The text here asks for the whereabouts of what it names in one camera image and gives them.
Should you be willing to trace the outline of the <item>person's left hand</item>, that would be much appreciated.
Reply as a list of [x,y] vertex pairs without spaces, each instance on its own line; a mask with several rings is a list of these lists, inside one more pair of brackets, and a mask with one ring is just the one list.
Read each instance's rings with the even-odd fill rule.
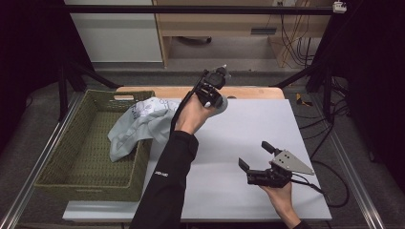
[[175,130],[193,135],[216,112],[215,107],[204,107],[199,98],[193,94],[183,107],[175,125]]

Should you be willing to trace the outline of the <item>green woven basket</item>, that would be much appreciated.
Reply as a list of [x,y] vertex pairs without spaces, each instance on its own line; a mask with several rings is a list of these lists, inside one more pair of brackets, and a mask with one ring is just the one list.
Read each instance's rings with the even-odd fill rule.
[[34,186],[64,200],[140,200],[152,141],[137,142],[113,162],[108,133],[131,105],[154,94],[127,92],[118,100],[119,92],[87,91]]

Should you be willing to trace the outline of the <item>black horizontal frame bar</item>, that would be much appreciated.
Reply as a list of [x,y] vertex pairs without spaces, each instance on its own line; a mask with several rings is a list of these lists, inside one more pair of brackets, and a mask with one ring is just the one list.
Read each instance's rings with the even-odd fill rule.
[[70,13],[186,13],[186,14],[282,14],[331,15],[332,7],[249,7],[249,6],[113,6],[66,5]]

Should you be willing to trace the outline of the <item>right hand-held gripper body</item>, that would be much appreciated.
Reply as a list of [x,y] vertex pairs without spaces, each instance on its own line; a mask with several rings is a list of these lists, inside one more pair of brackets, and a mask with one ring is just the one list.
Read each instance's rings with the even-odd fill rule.
[[270,161],[270,167],[264,171],[251,170],[246,166],[247,183],[251,185],[283,188],[292,181],[292,173],[314,175],[314,171],[299,158],[287,150],[270,150],[274,158]]

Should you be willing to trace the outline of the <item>white cabinet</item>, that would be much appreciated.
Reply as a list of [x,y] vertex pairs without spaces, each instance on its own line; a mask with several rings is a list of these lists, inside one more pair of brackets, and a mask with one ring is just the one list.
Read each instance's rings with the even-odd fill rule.
[[71,17],[94,63],[162,61],[152,13],[72,13]]

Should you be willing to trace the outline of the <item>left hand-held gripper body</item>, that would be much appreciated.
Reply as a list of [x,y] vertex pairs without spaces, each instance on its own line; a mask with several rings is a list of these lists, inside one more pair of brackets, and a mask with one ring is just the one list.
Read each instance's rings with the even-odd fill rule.
[[204,70],[201,78],[193,88],[193,93],[204,107],[214,107],[218,115],[227,108],[227,97],[221,95],[219,90],[225,85],[227,78],[230,77],[226,65],[222,65],[212,71]]

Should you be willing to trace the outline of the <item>black curtain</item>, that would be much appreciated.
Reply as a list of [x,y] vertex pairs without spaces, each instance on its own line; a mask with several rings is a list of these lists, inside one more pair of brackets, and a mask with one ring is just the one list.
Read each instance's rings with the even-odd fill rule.
[[28,95],[58,80],[74,61],[92,63],[65,0],[0,0],[0,153],[11,140]]
[[321,47],[349,83],[347,103],[370,151],[405,193],[405,0],[341,0]]

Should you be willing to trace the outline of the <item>wooden table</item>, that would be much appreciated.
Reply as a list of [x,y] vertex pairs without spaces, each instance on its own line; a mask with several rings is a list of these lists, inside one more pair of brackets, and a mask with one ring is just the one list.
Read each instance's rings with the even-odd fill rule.
[[[191,86],[135,86],[120,87],[117,89],[119,95],[115,99],[132,99],[130,92],[153,91],[155,96],[160,98],[184,98],[192,89]],[[242,87],[224,86],[220,94],[227,97],[241,99],[284,99],[284,93],[279,88],[273,87]]]

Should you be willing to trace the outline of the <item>black chair base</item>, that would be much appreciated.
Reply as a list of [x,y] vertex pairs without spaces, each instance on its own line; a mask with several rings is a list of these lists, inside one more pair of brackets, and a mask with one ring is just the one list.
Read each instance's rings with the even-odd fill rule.
[[186,36],[178,36],[177,39],[187,45],[206,45],[212,42],[212,37],[186,37]]

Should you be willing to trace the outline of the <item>black metal stand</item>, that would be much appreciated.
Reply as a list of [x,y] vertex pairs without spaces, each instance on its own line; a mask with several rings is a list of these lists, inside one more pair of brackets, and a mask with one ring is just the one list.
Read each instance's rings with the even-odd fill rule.
[[322,113],[325,119],[329,123],[332,123],[333,117],[330,111],[332,75],[331,75],[331,68],[327,64],[322,63],[311,64],[309,67],[306,67],[302,71],[275,84],[274,87],[284,89],[286,86],[297,81],[298,79],[303,78],[304,76],[309,77],[309,81],[306,85],[306,90],[308,93],[315,93],[320,89],[320,87],[323,87]]
[[94,70],[86,68],[73,61],[61,64],[58,68],[57,75],[59,91],[59,121],[63,120],[68,113],[67,83],[70,83],[76,92],[85,92],[87,84],[84,82],[82,76],[87,75],[110,89],[119,88],[118,84],[104,78]]

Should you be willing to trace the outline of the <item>person's right hand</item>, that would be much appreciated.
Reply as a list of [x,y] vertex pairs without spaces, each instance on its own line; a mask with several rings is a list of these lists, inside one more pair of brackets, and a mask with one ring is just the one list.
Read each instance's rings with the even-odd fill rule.
[[261,186],[261,189],[266,192],[270,203],[288,229],[294,229],[299,225],[301,220],[292,205],[292,184],[290,182],[283,188]]

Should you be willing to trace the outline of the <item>aluminium rail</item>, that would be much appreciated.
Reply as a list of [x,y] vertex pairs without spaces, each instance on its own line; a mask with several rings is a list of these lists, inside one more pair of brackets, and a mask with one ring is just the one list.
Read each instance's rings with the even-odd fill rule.
[[336,157],[338,165],[344,174],[347,185],[350,187],[353,198],[361,211],[361,214],[366,221],[369,229],[386,229],[386,226],[378,213],[372,198],[357,172],[353,162],[351,161],[349,151],[345,148],[344,143],[335,131],[339,117],[347,115],[349,108],[343,104],[343,99],[338,100],[333,106],[328,105],[328,110],[325,112],[321,97],[316,94],[310,95],[313,101],[313,106],[316,111],[322,115],[322,123],[327,128],[328,134],[325,139],[330,140],[332,152]]
[[18,192],[17,197],[15,198],[11,208],[7,214],[0,220],[0,229],[14,229],[18,223],[18,220],[21,218],[27,204],[32,197],[34,192],[34,182],[41,169],[43,168],[45,162],[50,156],[55,144],[61,138],[62,133],[64,132],[67,124],[72,119],[73,113],[78,107],[79,102],[82,100],[84,93],[75,92],[72,95],[72,98],[68,104],[68,111],[61,121],[58,121],[55,125],[51,136],[49,137],[45,147],[43,148],[41,154],[38,157],[38,160],[33,165],[30,174],[26,178],[24,185]]

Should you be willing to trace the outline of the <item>wooden desk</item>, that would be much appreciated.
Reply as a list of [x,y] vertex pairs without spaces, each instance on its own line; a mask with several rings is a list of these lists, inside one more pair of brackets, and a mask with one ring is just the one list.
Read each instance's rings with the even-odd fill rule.
[[[152,0],[155,6],[331,7],[332,0]],[[320,38],[327,15],[186,14],[158,13],[160,36],[264,36],[281,68],[305,62],[297,45]]]

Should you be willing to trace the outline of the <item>yellow and black tool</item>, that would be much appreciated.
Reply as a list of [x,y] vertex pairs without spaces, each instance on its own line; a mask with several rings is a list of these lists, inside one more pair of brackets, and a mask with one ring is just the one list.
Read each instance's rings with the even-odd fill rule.
[[296,94],[296,104],[297,105],[304,105],[304,106],[307,106],[307,107],[313,106],[312,102],[304,101],[301,94]]

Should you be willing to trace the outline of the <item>light grey printed cloth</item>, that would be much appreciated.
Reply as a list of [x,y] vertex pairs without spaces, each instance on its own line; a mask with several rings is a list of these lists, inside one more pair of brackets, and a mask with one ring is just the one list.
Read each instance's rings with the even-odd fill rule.
[[108,133],[110,159],[116,162],[128,156],[137,143],[155,139],[166,143],[172,118],[180,103],[158,97],[150,97],[132,105],[114,124]]

